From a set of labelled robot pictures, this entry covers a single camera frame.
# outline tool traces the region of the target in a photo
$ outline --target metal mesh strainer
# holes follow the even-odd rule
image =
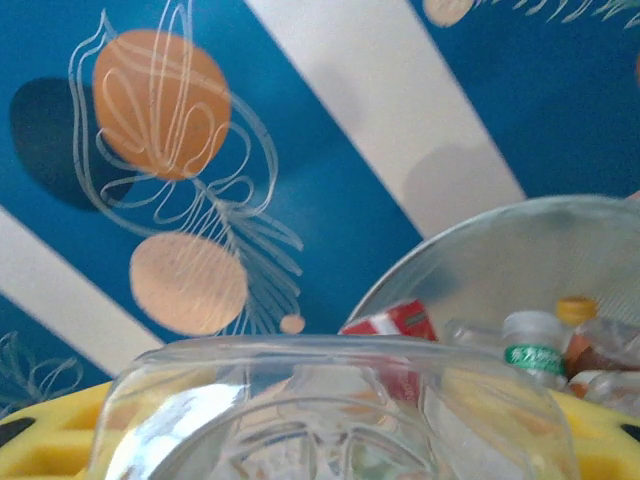
[[[367,293],[350,320],[417,297],[436,330],[451,318],[501,325],[588,295],[610,318],[640,323],[640,202],[597,196],[529,200],[427,240]]]

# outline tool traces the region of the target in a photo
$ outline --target clear plastic container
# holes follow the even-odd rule
[[[107,397],[86,478],[580,477],[558,405],[500,361],[401,337],[267,336],[140,357]]]

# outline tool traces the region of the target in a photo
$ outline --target peach painted circle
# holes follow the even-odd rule
[[[242,311],[249,289],[240,261],[185,233],[147,238],[131,256],[131,291],[147,315],[186,335],[213,334]]]
[[[197,175],[218,152],[231,118],[228,93],[204,50],[155,30],[118,35],[93,71],[103,138],[127,162],[165,180]]]
[[[304,330],[305,320],[300,315],[285,315],[280,320],[280,331],[291,335],[298,334]]]
[[[469,13],[474,0],[424,0],[427,18],[439,27],[455,25]]]

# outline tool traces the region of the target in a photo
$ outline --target plastic bottle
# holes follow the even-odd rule
[[[567,350],[573,332],[577,327],[598,315],[598,303],[588,297],[565,297],[556,303],[556,317],[562,322],[564,329],[564,343],[562,352]]]
[[[589,382],[584,399],[640,417],[640,372],[603,372]]]
[[[479,326],[478,322],[453,318],[444,326],[443,343],[456,347],[467,347],[504,359],[502,330]]]
[[[545,387],[564,386],[564,336],[555,316],[536,310],[512,313],[504,321],[502,335],[505,362],[526,370]]]
[[[568,378],[585,370],[640,371],[640,326],[590,320],[576,328],[564,357]]]

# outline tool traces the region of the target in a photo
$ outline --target yellow bottle cap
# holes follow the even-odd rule
[[[566,297],[556,304],[556,317],[565,325],[577,327],[598,315],[598,304],[588,297]]]

